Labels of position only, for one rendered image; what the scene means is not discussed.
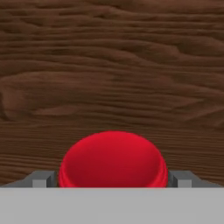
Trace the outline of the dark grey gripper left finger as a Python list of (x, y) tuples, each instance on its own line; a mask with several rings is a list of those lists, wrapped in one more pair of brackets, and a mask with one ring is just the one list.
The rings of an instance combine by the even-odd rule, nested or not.
[(47, 188), (57, 186), (56, 171), (33, 171), (23, 179), (3, 185), (3, 187)]

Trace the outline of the red lidded jam jar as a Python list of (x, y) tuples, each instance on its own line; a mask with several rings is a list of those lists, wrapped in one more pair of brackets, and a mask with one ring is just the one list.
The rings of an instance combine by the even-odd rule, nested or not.
[(81, 139), (59, 168), (61, 187), (165, 187), (167, 182), (165, 160), (156, 146), (123, 131)]

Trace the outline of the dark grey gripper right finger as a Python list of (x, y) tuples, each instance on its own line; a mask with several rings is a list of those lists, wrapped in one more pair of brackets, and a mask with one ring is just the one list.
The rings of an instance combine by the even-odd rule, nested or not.
[(204, 180), (191, 171), (168, 171), (168, 187), (177, 188), (208, 188), (220, 185)]

